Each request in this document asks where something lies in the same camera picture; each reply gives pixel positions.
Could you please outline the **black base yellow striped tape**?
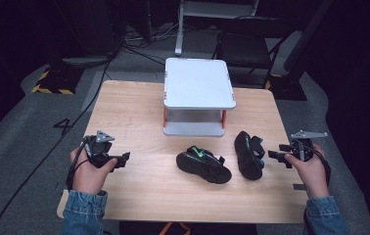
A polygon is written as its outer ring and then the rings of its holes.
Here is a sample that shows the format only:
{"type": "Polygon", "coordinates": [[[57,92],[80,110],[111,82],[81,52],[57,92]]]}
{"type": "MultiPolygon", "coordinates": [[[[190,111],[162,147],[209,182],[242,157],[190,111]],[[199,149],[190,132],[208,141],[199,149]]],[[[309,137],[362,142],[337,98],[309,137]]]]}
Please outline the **black base yellow striped tape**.
{"type": "Polygon", "coordinates": [[[31,92],[73,95],[86,69],[102,66],[108,61],[108,58],[90,58],[87,61],[64,61],[62,69],[49,66],[41,73],[31,92]]]}
{"type": "Polygon", "coordinates": [[[276,100],[306,101],[306,95],[298,80],[290,79],[287,75],[270,74],[265,88],[272,92],[276,100]]]}

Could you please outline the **white metal stand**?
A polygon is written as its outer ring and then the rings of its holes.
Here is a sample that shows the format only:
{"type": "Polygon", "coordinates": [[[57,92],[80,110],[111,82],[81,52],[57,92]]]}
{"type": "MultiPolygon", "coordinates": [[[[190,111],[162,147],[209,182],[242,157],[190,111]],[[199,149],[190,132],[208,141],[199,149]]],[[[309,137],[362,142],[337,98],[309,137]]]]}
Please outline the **white metal stand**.
{"type": "Polygon", "coordinates": [[[183,25],[186,17],[234,19],[241,16],[254,16],[259,0],[251,0],[250,4],[228,4],[215,2],[196,2],[192,0],[180,0],[178,8],[178,29],[174,55],[182,54],[183,25]]]}

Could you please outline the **black folding chair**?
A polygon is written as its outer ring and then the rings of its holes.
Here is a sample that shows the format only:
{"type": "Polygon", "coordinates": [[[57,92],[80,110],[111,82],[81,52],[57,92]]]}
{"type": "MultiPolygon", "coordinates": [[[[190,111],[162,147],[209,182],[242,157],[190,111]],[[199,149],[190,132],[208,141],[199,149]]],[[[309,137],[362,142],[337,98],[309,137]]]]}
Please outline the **black folding chair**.
{"type": "Polygon", "coordinates": [[[212,58],[235,68],[265,70],[261,84],[265,87],[271,77],[280,46],[295,31],[282,18],[241,16],[229,20],[218,33],[212,58]]]}

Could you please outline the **black sandal blue trim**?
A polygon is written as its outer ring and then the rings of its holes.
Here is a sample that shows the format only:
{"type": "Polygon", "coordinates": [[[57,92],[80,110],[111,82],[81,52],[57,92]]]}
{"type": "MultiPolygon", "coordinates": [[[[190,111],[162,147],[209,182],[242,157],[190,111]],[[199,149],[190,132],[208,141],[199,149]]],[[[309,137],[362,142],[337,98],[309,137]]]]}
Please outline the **black sandal blue trim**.
{"type": "Polygon", "coordinates": [[[238,159],[238,168],[249,180],[259,180],[262,177],[265,151],[261,145],[262,139],[241,131],[235,141],[234,148],[238,159]]]}

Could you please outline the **person's right hand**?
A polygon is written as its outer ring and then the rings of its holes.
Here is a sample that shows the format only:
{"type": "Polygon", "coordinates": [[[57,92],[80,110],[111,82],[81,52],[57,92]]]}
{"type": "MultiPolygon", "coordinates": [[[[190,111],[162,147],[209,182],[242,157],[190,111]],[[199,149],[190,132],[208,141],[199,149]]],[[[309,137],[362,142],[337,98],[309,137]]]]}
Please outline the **person's right hand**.
{"type": "Polygon", "coordinates": [[[285,159],[296,168],[309,199],[330,196],[325,167],[316,154],[307,162],[300,161],[291,154],[286,154],[285,159]]]}

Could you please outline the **black sandal green mark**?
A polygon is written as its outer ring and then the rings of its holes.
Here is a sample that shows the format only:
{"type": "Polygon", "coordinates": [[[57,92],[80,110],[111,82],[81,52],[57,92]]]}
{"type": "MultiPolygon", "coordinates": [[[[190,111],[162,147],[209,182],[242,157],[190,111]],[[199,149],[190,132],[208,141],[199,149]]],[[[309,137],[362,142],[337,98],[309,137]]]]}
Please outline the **black sandal green mark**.
{"type": "Polygon", "coordinates": [[[182,171],[199,175],[214,184],[225,184],[232,177],[224,163],[223,157],[217,158],[211,151],[197,146],[191,146],[176,156],[176,164],[182,171]]]}

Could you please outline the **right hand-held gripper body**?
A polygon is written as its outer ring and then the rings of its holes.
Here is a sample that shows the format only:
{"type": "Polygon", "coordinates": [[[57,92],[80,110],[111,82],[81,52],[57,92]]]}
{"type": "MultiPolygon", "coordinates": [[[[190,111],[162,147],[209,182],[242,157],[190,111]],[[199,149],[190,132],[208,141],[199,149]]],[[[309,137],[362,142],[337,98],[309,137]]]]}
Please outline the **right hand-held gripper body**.
{"type": "Polygon", "coordinates": [[[280,144],[279,150],[291,152],[296,158],[303,162],[309,161],[313,157],[312,139],[327,137],[326,132],[310,132],[300,130],[291,135],[289,144],[280,144]]]}

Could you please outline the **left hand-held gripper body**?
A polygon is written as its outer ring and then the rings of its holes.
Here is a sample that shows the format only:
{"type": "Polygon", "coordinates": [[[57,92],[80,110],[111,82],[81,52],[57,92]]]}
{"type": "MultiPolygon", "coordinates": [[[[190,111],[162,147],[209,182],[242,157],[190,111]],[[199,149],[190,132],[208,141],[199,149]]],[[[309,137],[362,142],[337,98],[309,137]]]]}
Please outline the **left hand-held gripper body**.
{"type": "Polygon", "coordinates": [[[111,157],[108,155],[112,147],[113,136],[98,130],[95,135],[87,135],[83,139],[88,161],[97,168],[105,165],[111,157]]]}

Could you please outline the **person's left hand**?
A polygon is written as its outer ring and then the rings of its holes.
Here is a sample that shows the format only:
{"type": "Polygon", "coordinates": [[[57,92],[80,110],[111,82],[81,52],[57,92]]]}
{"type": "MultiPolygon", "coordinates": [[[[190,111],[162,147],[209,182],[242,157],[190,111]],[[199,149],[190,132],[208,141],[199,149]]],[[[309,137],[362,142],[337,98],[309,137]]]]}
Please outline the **person's left hand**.
{"type": "Polygon", "coordinates": [[[78,157],[76,163],[72,189],[78,192],[97,195],[102,190],[108,174],[115,168],[117,159],[109,160],[105,165],[96,168],[89,163],[86,151],[81,148],[80,154],[78,148],[70,152],[70,160],[73,162],[78,157]]]}

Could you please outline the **white two-tier shelf rack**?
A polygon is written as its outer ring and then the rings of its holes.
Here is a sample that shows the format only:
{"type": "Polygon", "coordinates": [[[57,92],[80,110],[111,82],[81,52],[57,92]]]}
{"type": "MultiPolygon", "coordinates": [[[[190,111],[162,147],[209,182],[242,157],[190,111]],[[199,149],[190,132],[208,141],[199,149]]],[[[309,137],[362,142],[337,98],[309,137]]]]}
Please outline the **white two-tier shelf rack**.
{"type": "Polygon", "coordinates": [[[163,105],[164,134],[221,137],[226,114],[236,107],[226,63],[166,59],[163,105]]]}

